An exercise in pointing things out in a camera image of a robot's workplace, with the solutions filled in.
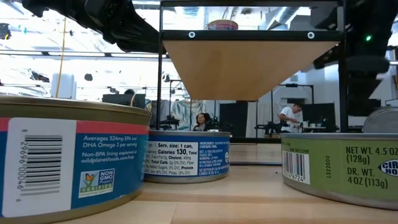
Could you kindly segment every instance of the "dark hair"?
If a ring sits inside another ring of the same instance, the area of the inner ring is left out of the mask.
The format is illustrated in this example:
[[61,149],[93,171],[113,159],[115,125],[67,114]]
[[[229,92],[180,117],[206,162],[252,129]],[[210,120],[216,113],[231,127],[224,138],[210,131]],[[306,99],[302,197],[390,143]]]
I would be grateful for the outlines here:
[[128,89],[124,92],[124,94],[135,94],[134,90]]
[[199,117],[199,115],[203,115],[204,117],[205,117],[205,122],[207,122],[207,121],[209,121],[211,118],[210,118],[210,114],[208,114],[208,113],[199,113],[198,115],[197,115],[197,124],[199,125],[199,122],[198,122],[198,117]]

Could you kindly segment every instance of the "green can label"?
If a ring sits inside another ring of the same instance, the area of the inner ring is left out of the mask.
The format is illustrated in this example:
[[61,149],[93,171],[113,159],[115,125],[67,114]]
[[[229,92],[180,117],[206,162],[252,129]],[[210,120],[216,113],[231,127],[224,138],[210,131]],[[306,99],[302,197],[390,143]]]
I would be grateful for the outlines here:
[[283,139],[282,165],[314,189],[398,200],[398,141]]

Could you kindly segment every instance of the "green light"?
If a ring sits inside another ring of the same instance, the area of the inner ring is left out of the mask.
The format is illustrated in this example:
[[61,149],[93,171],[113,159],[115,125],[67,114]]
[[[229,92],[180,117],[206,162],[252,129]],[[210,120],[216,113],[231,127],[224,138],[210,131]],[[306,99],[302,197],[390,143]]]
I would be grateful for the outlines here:
[[371,41],[371,39],[372,39],[372,35],[367,35],[367,36],[365,37],[365,41]]

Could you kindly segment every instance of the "woman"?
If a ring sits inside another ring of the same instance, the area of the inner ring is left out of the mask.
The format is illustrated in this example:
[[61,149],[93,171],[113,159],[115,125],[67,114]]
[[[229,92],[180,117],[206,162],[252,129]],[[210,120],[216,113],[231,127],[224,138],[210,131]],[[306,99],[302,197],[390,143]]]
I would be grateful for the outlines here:
[[193,128],[193,131],[207,131],[206,122],[210,120],[208,113],[200,113],[197,115],[197,125]]

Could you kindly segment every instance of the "white shirt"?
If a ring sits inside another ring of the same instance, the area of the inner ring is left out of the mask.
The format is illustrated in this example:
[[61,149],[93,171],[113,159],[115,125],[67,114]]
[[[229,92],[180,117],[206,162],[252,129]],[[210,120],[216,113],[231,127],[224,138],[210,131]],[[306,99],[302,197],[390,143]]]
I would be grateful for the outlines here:
[[[290,107],[288,107],[288,106],[286,106],[285,108],[283,108],[282,109],[282,111],[280,112],[281,114],[283,114],[283,115],[285,115],[286,117],[288,117],[288,118],[294,118],[294,119],[297,119],[296,118],[296,115],[293,113],[293,110],[290,108]],[[299,125],[298,123],[292,123],[291,121],[286,121],[286,123],[287,123],[287,125],[289,125],[289,127],[282,127],[280,130],[281,131],[288,131],[288,132],[291,132],[291,133],[297,133],[298,131],[299,131],[299,129],[298,128],[295,128],[294,126],[295,125]]]

